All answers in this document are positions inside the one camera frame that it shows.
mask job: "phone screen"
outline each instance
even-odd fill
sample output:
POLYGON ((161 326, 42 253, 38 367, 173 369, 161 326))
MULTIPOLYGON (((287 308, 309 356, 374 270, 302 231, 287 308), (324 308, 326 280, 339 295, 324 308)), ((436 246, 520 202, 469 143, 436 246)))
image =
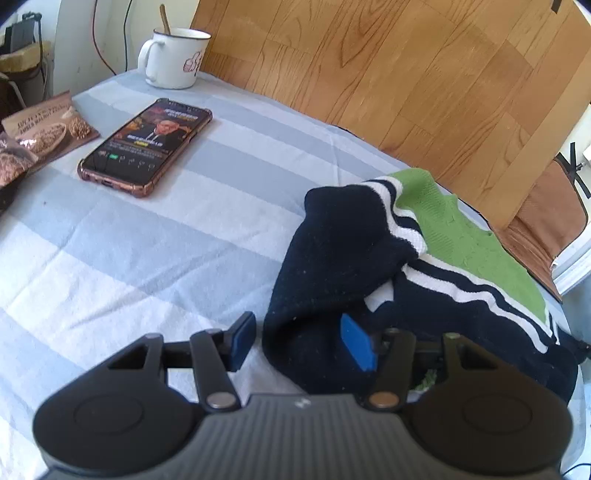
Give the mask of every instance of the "phone screen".
POLYGON ((145 185, 209 115, 202 108, 159 99, 86 157, 83 167, 145 185))

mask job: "knitted sweater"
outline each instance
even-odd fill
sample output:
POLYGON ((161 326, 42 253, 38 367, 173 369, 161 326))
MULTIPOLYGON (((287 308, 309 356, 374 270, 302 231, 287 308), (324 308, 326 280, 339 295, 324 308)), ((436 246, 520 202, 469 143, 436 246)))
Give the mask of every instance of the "knitted sweater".
POLYGON ((544 300, 492 232, 417 168, 305 198, 263 328, 269 361, 311 394, 364 395, 374 374, 354 362, 340 316, 419 340, 458 332, 568 400, 574 356, 557 344, 544 300))

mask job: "green fabric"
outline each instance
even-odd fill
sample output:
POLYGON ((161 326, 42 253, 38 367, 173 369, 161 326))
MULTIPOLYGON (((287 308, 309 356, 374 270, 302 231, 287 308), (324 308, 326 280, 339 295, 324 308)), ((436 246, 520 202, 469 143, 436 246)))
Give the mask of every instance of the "green fabric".
POLYGON ((429 254, 496 284, 545 323, 544 298, 527 270, 503 249, 493 232, 466 218, 455 195, 442 194, 431 174, 420 168, 391 176, 402 183, 396 206, 417 216, 429 254))

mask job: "blue gripper pad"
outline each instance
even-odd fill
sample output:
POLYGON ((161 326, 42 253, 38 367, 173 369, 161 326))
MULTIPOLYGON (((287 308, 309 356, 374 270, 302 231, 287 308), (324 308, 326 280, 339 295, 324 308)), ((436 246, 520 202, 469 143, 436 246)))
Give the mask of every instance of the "blue gripper pad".
POLYGON ((256 317, 252 312, 243 313, 228 329, 226 334, 229 334, 231 338, 228 371, 235 372, 242 366, 252 344, 255 342, 256 317))
POLYGON ((346 313, 340 318, 340 338, 364 372, 378 369, 378 356, 369 335, 346 313))

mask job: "red cable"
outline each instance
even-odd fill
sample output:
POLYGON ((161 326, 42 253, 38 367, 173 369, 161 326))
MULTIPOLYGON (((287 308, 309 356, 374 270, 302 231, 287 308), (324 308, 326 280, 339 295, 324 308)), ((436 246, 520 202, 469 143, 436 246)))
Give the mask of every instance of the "red cable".
POLYGON ((95 0, 95 7, 94 10, 92 11, 92 43, 95 44, 95 50, 96 52, 99 54, 100 59, 103 61, 103 63, 105 65, 107 65, 107 68, 113 72, 113 75, 117 75, 115 73, 115 71, 111 68, 111 65, 109 65, 107 63, 107 61, 103 58, 103 56, 100 54, 100 50, 99 50, 99 46, 96 44, 96 38, 95 38, 95 17, 96 17, 96 4, 99 2, 99 0, 95 0))

